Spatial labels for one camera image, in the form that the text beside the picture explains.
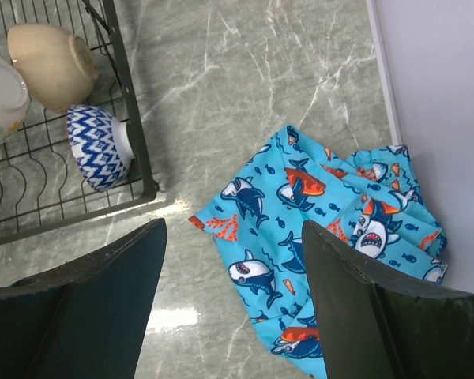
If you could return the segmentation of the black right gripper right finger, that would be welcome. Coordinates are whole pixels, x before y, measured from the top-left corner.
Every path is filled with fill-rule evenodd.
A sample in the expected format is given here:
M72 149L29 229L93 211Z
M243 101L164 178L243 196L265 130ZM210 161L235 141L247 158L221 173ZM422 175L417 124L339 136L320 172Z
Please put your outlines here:
M418 280L313 221L303 254L331 378L474 378L474 294Z

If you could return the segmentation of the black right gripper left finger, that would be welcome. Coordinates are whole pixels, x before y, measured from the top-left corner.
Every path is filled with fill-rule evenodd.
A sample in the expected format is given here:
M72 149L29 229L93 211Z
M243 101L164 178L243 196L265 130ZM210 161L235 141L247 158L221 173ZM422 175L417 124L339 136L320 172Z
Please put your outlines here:
M0 378L132 378L167 245L164 220L0 287Z

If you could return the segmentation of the red pattern blue zigzag bowl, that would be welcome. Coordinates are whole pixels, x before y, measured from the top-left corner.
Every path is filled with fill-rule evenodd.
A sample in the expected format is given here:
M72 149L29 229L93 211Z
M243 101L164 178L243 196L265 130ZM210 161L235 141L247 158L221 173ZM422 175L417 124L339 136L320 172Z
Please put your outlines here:
M66 123L72 155L93 190L109 190L126 177L134 151L125 122L102 107L73 105Z

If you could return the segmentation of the cream floral seahorse bowl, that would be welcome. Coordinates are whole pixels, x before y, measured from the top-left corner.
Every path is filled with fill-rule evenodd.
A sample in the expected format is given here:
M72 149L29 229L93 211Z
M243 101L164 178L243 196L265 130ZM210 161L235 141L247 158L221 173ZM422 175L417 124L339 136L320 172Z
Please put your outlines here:
M0 57L0 144L21 127L29 106L30 97L23 77Z

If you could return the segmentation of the beige bowl white inside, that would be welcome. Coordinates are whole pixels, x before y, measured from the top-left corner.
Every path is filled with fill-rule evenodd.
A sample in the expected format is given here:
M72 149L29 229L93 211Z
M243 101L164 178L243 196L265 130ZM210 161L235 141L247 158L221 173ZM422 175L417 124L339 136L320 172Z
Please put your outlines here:
M16 24L7 34L9 56L30 95L49 111L65 113L92 93L99 68L88 44L53 24Z

